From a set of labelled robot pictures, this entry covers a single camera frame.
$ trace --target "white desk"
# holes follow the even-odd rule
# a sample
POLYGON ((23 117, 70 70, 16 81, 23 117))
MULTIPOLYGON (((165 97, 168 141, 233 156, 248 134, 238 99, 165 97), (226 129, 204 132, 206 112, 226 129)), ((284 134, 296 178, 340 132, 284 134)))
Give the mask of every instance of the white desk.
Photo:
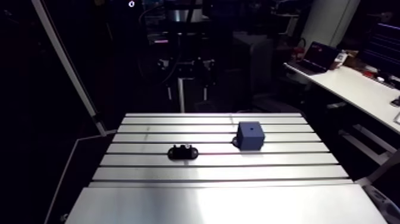
POLYGON ((301 114, 127 114, 67 223, 385 220, 301 114), (262 123, 260 151, 230 143, 249 120, 262 123), (177 143, 199 157, 169 160, 177 143))
POLYGON ((400 113, 400 108, 390 105, 392 100, 400 96, 399 90, 373 81, 349 67, 342 66, 333 71, 309 76, 286 63, 285 66, 400 134, 400 125, 394 122, 395 117, 400 113))

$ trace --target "white panel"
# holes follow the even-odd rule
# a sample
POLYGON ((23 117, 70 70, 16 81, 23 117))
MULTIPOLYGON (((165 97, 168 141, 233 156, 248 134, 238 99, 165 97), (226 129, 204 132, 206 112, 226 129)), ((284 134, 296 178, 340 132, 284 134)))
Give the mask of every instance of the white panel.
POLYGON ((301 117, 299 113, 162 113, 162 114, 133 114, 128 113, 126 117, 301 117))
POLYGON ((101 166, 282 166, 337 164, 330 153, 200 155, 195 160, 170 160, 167 155, 104 155, 101 166))
POLYGON ((314 0, 302 37, 307 49, 313 41, 336 47, 360 0, 314 0))
POLYGON ((209 183, 137 183, 137 182, 91 182, 90 188, 257 188, 261 186, 304 186, 352 184, 350 179, 307 181, 234 181, 209 183))
POLYGON ((341 166, 213 167, 213 168, 113 168, 97 169, 94 181, 244 181, 347 178, 341 166))
MULTIPOLYGON (((113 142, 229 143, 235 134, 116 134, 113 142)), ((264 142, 318 142, 315 133, 269 133, 264 142)))
POLYGON ((261 124, 307 124, 302 117, 125 117, 122 124, 142 125, 222 125, 239 122, 260 122, 261 124))
MULTIPOLYGON (((173 146, 170 144, 111 144, 107 153, 145 153, 145 154, 166 154, 173 146)), ((193 144, 200 154, 223 153, 254 153, 253 151, 239 151, 232 144, 193 144)), ((258 153, 313 153, 328 152, 328 148, 322 142, 293 142, 293 143, 264 143, 258 153)))
POLYGON ((67 224, 385 224, 356 185, 85 188, 67 224))
MULTIPOLYGON (((309 125, 261 125, 264 132, 313 132, 309 125)), ((118 132, 236 133, 238 125, 121 125, 118 132)))

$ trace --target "blue box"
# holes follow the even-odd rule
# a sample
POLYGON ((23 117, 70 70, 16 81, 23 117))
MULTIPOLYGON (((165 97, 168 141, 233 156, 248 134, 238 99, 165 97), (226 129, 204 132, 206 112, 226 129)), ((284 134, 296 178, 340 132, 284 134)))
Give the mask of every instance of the blue box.
POLYGON ((236 146, 240 150, 257 151, 264 145, 265 135, 259 122, 239 122, 236 146))

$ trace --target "metal frame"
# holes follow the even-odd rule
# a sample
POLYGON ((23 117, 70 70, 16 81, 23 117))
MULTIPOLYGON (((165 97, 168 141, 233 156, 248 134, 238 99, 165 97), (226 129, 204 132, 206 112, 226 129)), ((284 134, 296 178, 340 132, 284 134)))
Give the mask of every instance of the metal frame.
POLYGON ((54 27, 54 24, 48 13, 48 10, 46 9, 45 4, 41 0, 32 0, 32 4, 35 8, 37 15, 40 18, 43 27, 45 28, 47 36, 49 37, 51 44, 53 45, 54 50, 57 53, 58 58, 60 59, 62 65, 64 66, 65 71, 68 74, 68 77, 71 79, 71 82, 75 87, 75 90, 78 92, 80 99, 85 105, 87 112, 93 119, 93 122, 95 123, 97 129, 99 130, 100 135, 106 136, 107 135, 106 128, 104 127, 101 121, 95 118, 97 114, 96 108, 93 102, 90 100, 88 93, 85 91, 85 87, 79 80, 79 76, 77 75, 77 72, 69 59, 67 51, 65 50, 64 45, 57 34, 57 31, 54 27))

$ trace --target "aluminum table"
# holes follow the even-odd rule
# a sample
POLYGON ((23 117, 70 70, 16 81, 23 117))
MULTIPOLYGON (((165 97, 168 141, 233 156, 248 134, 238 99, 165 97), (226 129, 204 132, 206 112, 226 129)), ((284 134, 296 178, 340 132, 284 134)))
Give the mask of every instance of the aluminum table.
POLYGON ((385 220, 300 114, 126 114, 67 223, 385 220), (261 123, 261 151, 231 144, 241 121, 261 123), (174 144, 198 158, 169 160, 174 144))

